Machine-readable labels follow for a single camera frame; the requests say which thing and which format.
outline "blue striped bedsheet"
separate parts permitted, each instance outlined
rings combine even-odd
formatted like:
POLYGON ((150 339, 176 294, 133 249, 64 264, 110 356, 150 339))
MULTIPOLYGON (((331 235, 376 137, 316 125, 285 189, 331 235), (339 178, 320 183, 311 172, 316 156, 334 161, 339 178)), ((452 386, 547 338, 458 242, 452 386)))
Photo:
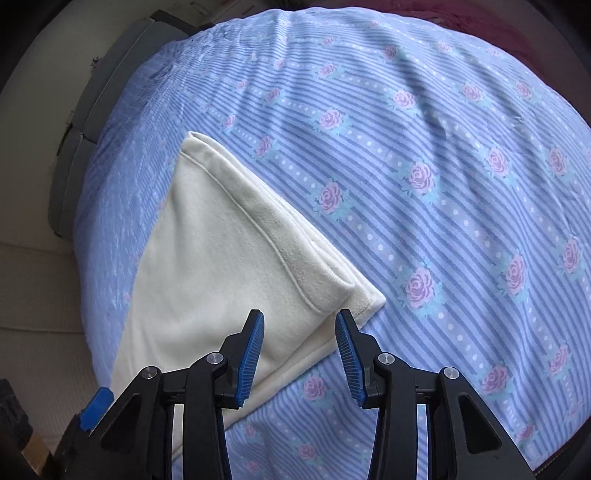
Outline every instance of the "blue striped bedsheet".
MULTIPOLYGON (((532 468, 589 417, 589 127, 484 41, 360 8, 232 20, 134 74, 76 218, 102 385, 187 131, 318 227, 388 299, 365 331, 414 367, 458 367, 532 468)), ((374 430, 334 353, 226 437, 238 479, 357 480, 374 430)))

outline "gray headboard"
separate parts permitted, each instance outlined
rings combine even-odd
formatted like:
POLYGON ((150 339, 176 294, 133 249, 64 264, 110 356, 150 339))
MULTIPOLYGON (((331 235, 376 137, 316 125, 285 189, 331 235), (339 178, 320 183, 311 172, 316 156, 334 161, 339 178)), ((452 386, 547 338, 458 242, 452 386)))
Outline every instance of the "gray headboard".
POLYGON ((49 224, 56 235, 72 239, 74 215, 86 166, 127 81, 161 47, 189 37, 188 29, 183 31, 177 27, 152 18, 134 22, 121 34, 92 74, 57 154, 48 210, 49 224))

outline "pink rose print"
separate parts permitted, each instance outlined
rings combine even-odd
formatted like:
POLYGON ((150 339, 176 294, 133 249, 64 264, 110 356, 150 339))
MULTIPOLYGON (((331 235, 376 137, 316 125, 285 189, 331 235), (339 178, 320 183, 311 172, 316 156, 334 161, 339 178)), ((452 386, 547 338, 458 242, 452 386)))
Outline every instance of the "pink rose print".
POLYGON ((327 63, 326 65, 322 65, 322 67, 320 67, 318 69, 318 75, 322 78, 326 78, 329 75, 336 72, 336 68, 337 68, 336 65, 334 65, 332 63, 327 63))
POLYGON ((422 161, 416 162, 410 170, 408 182, 420 194, 427 193, 433 187, 433 174, 429 165, 422 161))
POLYGON ((248 470, 250 473, 257 473, 261 466, 253 461, 250 462, 246 462, 246 464, 244 465, 244 467, 246 468, 246 470, 248 470))
POLYGON ((491 148, 486 160, 488 161, 493 173, 496 173, 501 177, 506 177, 508 175, 509 168, 507 167, 507 160, 505 158, 505 154, 501 150, 496 147, 491 148))
POLYGON ((244 425, 244 435, 246 435, 248 438, 254 438, 256 436, 256 429, 247 423, 244 425))
POLYGON ((229 115, 228 118, 226 118, 223 121, 223 127, 224 128, 230 128, 235 123, 236 123, 236 115, 232 114, 232 115, 229 115))
POLYGON ((322 189, 318 203, 320 204, 320 208, 326 213, 332 213, 339 207, 341 200, 342 192, 340 185, 335 181, 330 181, 322 189))
POLYGON ((414 95, 406 90, 399 90, 394 94, 394 102, 400 108, 412 108, 415 104, 414 95))
POLYGON ((449 53, 449 52, 451 52, 451 51, 453 50, 453 49, 452 49, 452 46, 451 46, 449 43, 447 43, 447 42, 444 42, 444 41, 442 41, 442 40, 439 40, 439 41, 436 43, 436 47, 437 47, 437 49, 438 49, 439 51, 442 51, 443 53, 449 53))
POLYGON ((569 361, 569 346, 560 345, 554 357, 548 360, 548 370, 552 377, 558 375, 569 361))
POLYGON ((517 295, 525 285, 525 262, 520 254, 516 254, 505 272, 509 295, 517 295))
POLYGON ((496 48, 493 48, 493 47, 488 47, 488 48, 486 49, 486 51, 488 52, 488 54, 489 54, 491 57, 500 57, 500 56, 501 56, 501 52, 500 52, 500 51, 498 51, 496 48))
POLYGON ((529 100, 531 98, 531 87, 525 83, 525 82, 517 82, 515 84, 515 87, 517 88, 517 92, 519 92, 519 94, 526 100, 529 100))
POLYGON ((384 57, 386 58, 386 60, 395 59, 396 57, 398 57, 399 53, 400 48, 398 48, 396 45, 389 45, 384 49, 384 57))
POLYGON ((327 45, 333 44, 336 41, 337 41, 337 38, 336 37, 325 37, 322 40, 320 40, 320 44, 321 45, 324 45, 324 46, 327 46, 327 45))
POLYGON ((280 93, 281 93, 281 91, 279 90, 279 88, 275 87, 275 88, 273 88, 273 90, 269 90, 267 92, 267 96, 265 97, 265 100, 267 102, 272 102, 277 97, 279 97, 280 93))
POLYGON ((464 94, 464 97, 472 102, 479 102, 484 98, 482 91, 476 85, 471 85, 470 83, 464 84, 462 87, 462 93, 464 94))
POLYGON ((523 430, 521 430, 517 436, 515 437, 515 440, 517 442, 523 442, 524 440, 530 439, 532 438, 532 436, 534 435, 535 432, 535 426, 534 425, 526 425, 523 430))
POLYGON ((580 251, 577 241, 574 238, 569 238, 566 242, 564 251, 562 252, 562 262, 564 264, 564 269, 568 273, 574 272, 579 266, 580 251))
POLYGON ((318 122, 323 129, 332 130, 343 123, 343 116, 338 110, 332 108, 324 112, 318 122))
POLYGON ((503 390, 509 380, 509 373, 507 367, 504 365, 497 365, 492 368, 486 378, 481 382, 482 392, 484 395, 492 395, 503 390))
POLYGON ((297 448, 297 451, 300 454, 300 457, 304 460, 314 460, 316 458, 316 451, 309 443, 300 445, 297 448))
POLYGON ((316 375, 310 377, 304 383, 304 398, 307 401, 315 401, 324 398, 324 394, 326 393, 326 386, 324 385, 324 380, 316 375))
POLYGON ((561 149, 554 147, 550 150, 548 163, 554 175, 560 177, 566 173, 566 158, 561 149))
POLYGON ((261 138, 261 141, 256 146, 255 154, 257 157, 264 157, 267 152, 271 149, 271 137, 269 135, 265 135, 261 138))
POLYGON ((433 298, 435 295, 433 284, 431 272, 424 267, 418 267, 408 279, 405 288, 411 308, 417 309, 433 298))

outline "cream fleece cloth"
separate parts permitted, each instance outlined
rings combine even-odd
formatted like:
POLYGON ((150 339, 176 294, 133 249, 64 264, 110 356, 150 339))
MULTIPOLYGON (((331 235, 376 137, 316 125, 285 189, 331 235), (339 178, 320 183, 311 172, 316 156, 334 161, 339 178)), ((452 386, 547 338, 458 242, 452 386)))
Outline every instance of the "cream fleece cloth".
POLYGON ((147 365, 189 367, 259 309, 265 337, 251 396, 224 412, 227 428, 336 349, 336 312, 350 309, 362 326, 384 303, 292 206, 223 146, 190 132, 135 277, 111 389, 120 395, 147 365))

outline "floral bedsheet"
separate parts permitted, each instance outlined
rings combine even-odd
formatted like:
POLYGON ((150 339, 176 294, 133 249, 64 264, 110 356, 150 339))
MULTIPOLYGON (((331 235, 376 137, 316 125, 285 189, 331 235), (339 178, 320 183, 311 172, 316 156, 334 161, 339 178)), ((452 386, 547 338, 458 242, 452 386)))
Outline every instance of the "floral bedsheet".
MULTIPOLYGON (((484 41, 360 8, 232 20, 135 73, 77 211, 101 384, 187 131, 314 223, 388 299, 365 331, 414 367, 458 367, 532 468, 589 417, 589 127, 484 41)), ((233 475, 365 478, 375 420, 333 353, 226 432, 233 475)))

